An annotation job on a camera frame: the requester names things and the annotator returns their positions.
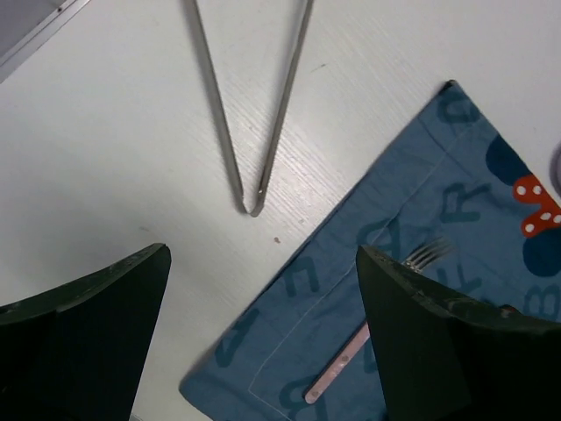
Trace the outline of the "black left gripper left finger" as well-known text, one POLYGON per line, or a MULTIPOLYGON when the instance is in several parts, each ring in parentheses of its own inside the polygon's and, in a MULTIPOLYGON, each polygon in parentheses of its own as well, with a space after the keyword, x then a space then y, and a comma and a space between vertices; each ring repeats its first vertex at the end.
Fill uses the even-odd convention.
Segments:
POLYGON ((127 420, 171 268, 152 244, 1 308, 3 420, 127 420))

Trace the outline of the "metal serving tongs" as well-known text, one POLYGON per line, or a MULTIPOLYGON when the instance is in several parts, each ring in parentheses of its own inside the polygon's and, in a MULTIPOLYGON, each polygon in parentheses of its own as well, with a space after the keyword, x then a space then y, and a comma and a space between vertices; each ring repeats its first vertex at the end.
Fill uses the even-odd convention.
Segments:
POLYGON ((302 49, 307 36, 314 5, 315 2, 313 0, 308 0, 303 1, 300 6, 299 24, 295 28, 295 36, 290 45, 290 60, 288 61, 286 76, 284 77, 273 127, 269 135, 268 148, 263 160, 261 175, 255 194, 254 206, 249 210, 245 206, 245 190, 243 181, 236 158, 231 130, 226 117, 224 101, 219 88, 216 69, 212 60, 208 38, 202 21, 201 9, 197 1, 185 1, 183 3, 188 29, 190 31, 192 44, 201 70, 205 93, 209 101, 213 124, 221 147, 225 173, 231 187, 233 202, 237 211, 252 218, 257 218, 265 207, 266 195, 269 182, 271 181, 275 157, 288 112, 296 72, 302 57, 302 49))

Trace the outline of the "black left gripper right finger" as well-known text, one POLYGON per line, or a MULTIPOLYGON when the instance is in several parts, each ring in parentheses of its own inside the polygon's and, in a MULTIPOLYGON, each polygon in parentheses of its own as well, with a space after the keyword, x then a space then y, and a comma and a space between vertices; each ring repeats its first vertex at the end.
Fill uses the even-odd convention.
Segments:
POLYGON ((371 246, 356 264, 389 419, 559 419, 559 323, 482 303, 371 246))

